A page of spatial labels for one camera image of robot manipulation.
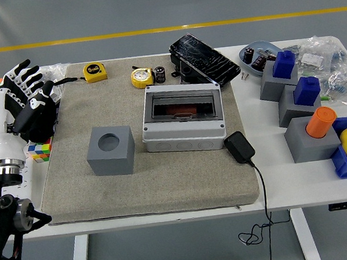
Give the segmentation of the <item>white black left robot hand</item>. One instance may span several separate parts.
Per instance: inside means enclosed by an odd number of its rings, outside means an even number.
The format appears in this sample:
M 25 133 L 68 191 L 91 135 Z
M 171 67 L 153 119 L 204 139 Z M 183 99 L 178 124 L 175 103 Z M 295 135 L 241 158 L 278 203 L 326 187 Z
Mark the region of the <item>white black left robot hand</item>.
M 43 81 L 39 67 L 29 65 L 29 59 L 16 65 L 0 84 L 0 164 L 15 160 L 24 163 L 27 142 L 44 141 L 53 134 L 54 82 Z

